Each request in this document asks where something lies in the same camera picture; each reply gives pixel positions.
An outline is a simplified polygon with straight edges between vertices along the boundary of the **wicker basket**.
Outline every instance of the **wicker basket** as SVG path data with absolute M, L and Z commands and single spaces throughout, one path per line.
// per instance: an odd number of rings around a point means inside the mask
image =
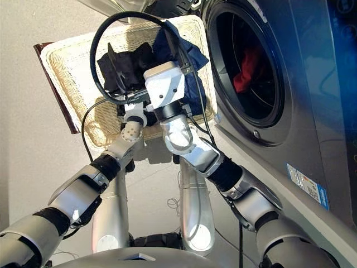
M 190 15 L 169 20 L 184 39 L 197 45 L 209 59 L 205 29 L 200 18 Z M 152 45 L 159 29 L 151 22 L 110 28 L 99 43 L 97 59 L 107 52 L 109 42 L 115 52 L 133 51 L 144 42 Z M 87 109 L 103 99 L 91 78 L 89 68 L 89 50 L 93 36 L 94 34 L 90 33 L 55 42 L 46 46 L 41 53 L 46 71 L 79 128 Z M 98 65 L 97 73 L 104 84 Z M 209 63 L 199 71 L 199 77 L 207 96 L 206 115 L 208 120 L 211 120 L 216 114 L 217 104 Z M 203 122 L 203 116 L 196 116 L 195 119 L 198 123 Z M 84 127 L 89 146 L 96 151 L 107 147 L 119 134 L 120 123 L 115 104 L 104 102 L 95 107 L 88 115 Z M 158 124 L 144 129 L 146 140 L 161 135 L 162 131 Z

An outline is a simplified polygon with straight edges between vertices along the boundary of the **navy blue cloth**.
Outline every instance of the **navy blue cloth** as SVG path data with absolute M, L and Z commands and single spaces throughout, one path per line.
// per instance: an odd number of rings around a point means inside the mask
M 195 68 L 196 71 L 200 70 L 203 66 L 205 66 L 208 63 L 208 59 L 201 53 L 200 49 L 194 44 L 181 38 L 179 35 L 179 31 L 172 23 L 166 21 L 165 24 L 167 24 L 170 28 L 174 30 L 174 32 L 179 37 L 180 41 L 183 43 L 184 48 L 189 54 L 193 67 Z M 176 60 L 173 59 L 173 56 L 171 55 L 171 50 L 167 43 L 164 29 L 159 30 L 152 48 L 155 58 L 159 63 L 162 64 L 167 61 Z M 203 85 L 200 78 L 199 78 L 199 84 L 200 84 L 200 90 L 202 92 L 203 103 L 204 106 L 206 107 L 206 102 L 207 102 L 206 94 L 205 91 L 203 90 Z M 185 96 L 182 101 L 190 105 L 192 114 L 194 116 L 198 114 L 202 114 L 200 97 L 197 92 L 196 80 L 193 73 L 185 75 Z

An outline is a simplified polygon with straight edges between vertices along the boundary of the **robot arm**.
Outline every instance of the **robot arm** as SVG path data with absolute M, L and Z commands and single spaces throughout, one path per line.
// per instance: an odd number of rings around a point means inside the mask
M 100 195 L 143 147 L 143 121 L 129 117 L 119 137 L 52 195 L 48 207 L 0 232 L 0 267 L 40 267 L 72 228 L 87 224 Z
M 214 145 L 200 138 L 189 126 L 176 94 L 183 91 L 174 79 L 157 90 L 157 83 L 170 76 L 170 66 L 144 74 L 156 117 L 164 131 L 167 148 L 179 155 L 197 173 L 216 185 L 243 226 L 257 233 L 262 267 L 338 267 L 336 260 L 320 249 L 303 229 L 282 213 L 275 193 L 242 166 L 233 163 Z
M 262 267 L 338 267 L 295 222 L 286 218 L 275 194 L 245 168 L 233 163 L 189 126 L 179 99 L 184 75 L 173 63 L 144 74 L 153 111 L 167 148 L 216 185 L 245 228 L 257 232 Z M 0 233 L 0 267 L 40 267 L 70 227 L 87 224 L 100 194 L 143 146 L 143 120 L 128 117 L 119 137 L 90 165 L 53 194 L 49 206 Z

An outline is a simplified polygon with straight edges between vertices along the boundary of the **sticker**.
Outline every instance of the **sticker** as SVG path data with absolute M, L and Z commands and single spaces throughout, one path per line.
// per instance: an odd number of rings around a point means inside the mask
M 307 176 L 303 175 L 303 173 L 301 173 L 288 163 L 286 163 L 286 169 L 290 176 L 290 179 L 297 186 L 304 190 L 309 196 L 314 198 L 314 200 L 318 201 L 324 208 L 330 210 L 325 188 L 323 188 L 320 184 L 317 184 L 313 180 L 309 179 Z

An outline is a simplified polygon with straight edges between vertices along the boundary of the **washing machine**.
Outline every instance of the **washing machine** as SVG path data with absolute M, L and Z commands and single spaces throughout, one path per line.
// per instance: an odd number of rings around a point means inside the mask
M 218 122 L 356 230 L 357 3 L 206 0 Z

